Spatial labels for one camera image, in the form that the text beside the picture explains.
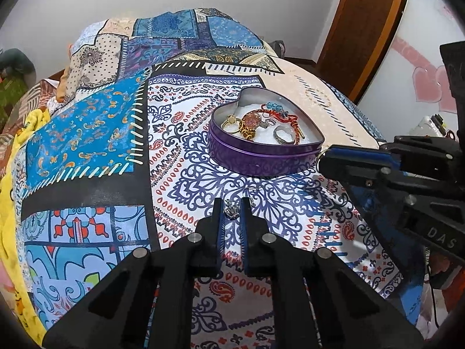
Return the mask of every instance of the white wall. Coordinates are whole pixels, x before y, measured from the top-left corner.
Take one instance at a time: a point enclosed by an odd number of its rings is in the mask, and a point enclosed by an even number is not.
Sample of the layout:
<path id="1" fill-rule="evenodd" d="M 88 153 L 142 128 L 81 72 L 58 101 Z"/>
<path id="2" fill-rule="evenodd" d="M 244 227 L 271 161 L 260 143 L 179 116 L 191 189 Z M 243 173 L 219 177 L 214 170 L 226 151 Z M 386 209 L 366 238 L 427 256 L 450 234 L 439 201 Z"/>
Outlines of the white wall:
<path id="1" fill-rule="evenodd" d="M 267 41 L 284 40 L 287 56 L 311 58 L 333 0 L 19 0 L 0 28 L 0 45 L 17 47 L 38 79 L 67 63 L 67 47 L 89 24 L 110 17 L 216 7 Z"/>
<path id="2" fill-rule="evenodd" d="M 443 66 L 439 46 L 465 40 L 465 30 L 443 0 L 408 0 L 396 36 L 438 68 Z M 457 131 L 456 114 L 439 111 L 437 102 L 417 101 L 414 70 L 415 66 L 391 47 L 359 103 L 388 141 L 408 134 L 425 115 L 436 113 Z"/>

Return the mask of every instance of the yellow blanket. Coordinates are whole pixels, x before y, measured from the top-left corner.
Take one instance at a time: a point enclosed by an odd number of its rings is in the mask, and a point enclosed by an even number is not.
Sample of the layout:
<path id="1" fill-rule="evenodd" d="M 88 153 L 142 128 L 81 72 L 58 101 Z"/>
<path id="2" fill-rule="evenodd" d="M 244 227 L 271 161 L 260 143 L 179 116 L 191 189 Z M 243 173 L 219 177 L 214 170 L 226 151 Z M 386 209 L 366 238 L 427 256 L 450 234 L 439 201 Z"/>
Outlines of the yellow blanket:
<path id="1" fill-rule="evenodd" d="M 0 260 L 15 286 L 15 313 L 24 329 L 39 345 L 42 343 L 46 330 L 36 316 L 19 266 L 15 239 L 15 209 L 10 195 L 12 190 L 11 164 L 19 148 L 26 143 L 32 133 L 49 121 L 48 110 L 42 112 L 36 109 L 29 113 L 25 128 L 18 131 L 15 136 L 10 160 L 6 166 L 6 175 L 0 182 Z"/>

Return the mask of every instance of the blue patchwork fabric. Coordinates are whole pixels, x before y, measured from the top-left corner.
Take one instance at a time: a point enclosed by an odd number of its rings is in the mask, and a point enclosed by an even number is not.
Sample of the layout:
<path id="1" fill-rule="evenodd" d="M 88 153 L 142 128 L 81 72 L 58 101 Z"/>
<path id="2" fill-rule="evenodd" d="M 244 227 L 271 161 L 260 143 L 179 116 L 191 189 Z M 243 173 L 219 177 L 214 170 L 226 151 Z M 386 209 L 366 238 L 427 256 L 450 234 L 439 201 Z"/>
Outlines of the blue patchwork fabric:
<path id="1" fill-rule="evenodd" d="M 153 18 L 142 18 L 134 24 L 133 37 L 198 38 L 192 10 L 167 12 Z"/>
<path id="2" fill-rule="evenodd" d="M 223 18 L 226 18 L 226 19 L 233 19 L 231 16 L 223 13 L 222 11 L 216 9 L 216 8 L 198 8 L 196 9 L 198 10 L 199 12 L 205 14 L 206 16 L 218 16 L 218 17 L 223 17 Z"/>
<path id="3" fill-rule="evenodd" d="M 151 37 L 123 39 L 118 78 L 121 80 L 133 75 L 141 68 L 166 62 L 181 52 L 177 39 Z"/>
<path id="4" fill-rule="evenodd" d="M 80 207 L 22 221 L 33 305 L 49 329 L 133 249 L 150 249 L 143 206 Z"/>
<path id="5" fill-rule="evenodd" d="M 208 17 L 212 38 L 218 46 L 263 47 L 261 41 L 247 27 L 223 17 Z"/>
<path id="6" fill-rule="evenodd" d="M 133 170 L 132 115 L 138 113 L 133 103 L 141 74 L 75 103 L 32 136 L 26 147 L 28 193 L 55 179 L 89 176 L 96 169 L 97 175 Z"/>
<path id="7" fill-rule="evenodd" d="M 183 38 L 182 45 L 189 50 L 200 50 L 206 48 L 215 48 L 216 43 L 212 38 L 208 22 L 197 22 L 198 38 Z"/>

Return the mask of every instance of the electrical cable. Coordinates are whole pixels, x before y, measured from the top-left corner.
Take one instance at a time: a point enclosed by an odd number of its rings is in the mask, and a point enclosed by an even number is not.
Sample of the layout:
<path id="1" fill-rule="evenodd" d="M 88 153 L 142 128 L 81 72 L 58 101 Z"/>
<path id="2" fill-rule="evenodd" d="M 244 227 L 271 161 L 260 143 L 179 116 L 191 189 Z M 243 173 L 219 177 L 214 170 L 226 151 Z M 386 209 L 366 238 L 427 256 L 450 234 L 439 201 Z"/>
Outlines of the electrical cable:
<path id="1" fill-rule="evenodd" d="M 434 290 L 433 290 L 433 286 L 431 285 L 431 270 L 430 270 L 429 264 L 426 266 L 426 271 L 428 272 L 428 281 L 429 281 L 430 288 L 431 288 L 431 296 L 433 298 L 434 323 L 439 328 L 438 315 L 436 314 L 436 298 L 434 297 Z"/>

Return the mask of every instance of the jewelry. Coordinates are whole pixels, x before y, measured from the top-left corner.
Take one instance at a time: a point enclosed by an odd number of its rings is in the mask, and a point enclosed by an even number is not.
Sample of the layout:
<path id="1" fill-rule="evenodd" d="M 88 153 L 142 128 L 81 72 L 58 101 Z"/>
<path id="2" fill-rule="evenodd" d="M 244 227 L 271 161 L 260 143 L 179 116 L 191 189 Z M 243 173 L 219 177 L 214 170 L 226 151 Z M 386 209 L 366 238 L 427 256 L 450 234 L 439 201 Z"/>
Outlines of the jewelry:
<path id="1" fill-rule="evenodd" d="M 223 212 L 230 220 L 239 218 L 239 203 L 225 200 Z"/>
<path id="2" fill-rule="evenodd" d="M 283 139 L 282 137 L 280 137 L 278 135 L 278 131 L 284 131 L 285 133 L 289 134 L 292 138 L 292 141 L 287 141 Z M 275 138 L 276 142 L 280 144 L 297 144 L 296 142 L 297 142 L 298 135 L 296 135 L 295 130 L 290 130 L 289 128 L 284 127 L 284 126 L 277 126 L 273 131 L 273 137 Z"/>
<path id="3" fill-rule="evenodd" d="M 265 106 L 272 106 L 275 110 L 265 110 Z M 276 109 L 283 110 L 283 107 L 281 105 L 275 104 L 274 102 L 268 102 L 267 104 L 262 104 L 260 111 L 270 114 L 270 116 L 273 116 L 276 120 L 278 120 L 281 123 L 289 123 L 296 134 L 295 144 L 299 144 L 299 142 L 301 141 L 301 137 L 302 139 L 305 139 L 305 136 L 301 128 L 298 126 L 297 115 L 289 114 L 287 111 L 278 112 L 276 111 Z"/>
<path id="4" fill-rule="evenodd" d="M 315 159 L 314 164 L 315 164 L 315 167 L 316 167 L 316 169 L 317 169 L 317 172 L 319 172 L 319 161 L 320 161 L 320 159 L 321 159 L 323 156 L 325 156 L 325 152 L 326 152 L 327 150 L 329 150 L 329 147 L 326 147 L 325 149 L 323 149 L 323 150 L 318 154 L 318 156 L 317 156 L 316 159 Z"/>
<path id="5" fill-rule="evenodd" d="M 274 126 L 276 124 L 276 121 L 272 120 L 271 118 L 268 118 L 268 119 L 266 119 L 264 121 L 267 122 L 270 126 Z"/>
<path id="6" fill-rule="evenodd" d="M 240 128 L 240 133 L 246 140 L 252 140 L 255 137 L 255 130 L 258 127 L 268 128 L 269 123 L 262 121 L 260 115 L 256 110 L 249 111 L 246 115 L 242 117 L 242 128 Z"/>
<path id="7" fill-rule="evenodd" d="M 236 130 L 236 131 L 226 131 L 225 130 L 225 127 L 228 125 L 228 124 L 236 124 L 236 122 L 238 123 L 238 126 L 239 128 Z M 225 132 L 227 132 L 228 134 L 236 134 L 238 133 L 239 131 L 242 130 L 242 127 L 243 127 L 244 123 L 242 122 L 242 119 L 240 118 L 237 118 L 235 115 L 228 115 L 226 117 L 226 120 L 221 124 L 221 129 Z"/>
<path id="8" fill-rule="evenodd" d="M 266 104 L 267 109 L 273 110 L 276 113 L 279 113 L 283 118 L 289 115 L 289 111 L 285 111 L 282 105 L 278 105 L 275 102 L 268 102 Z"/>

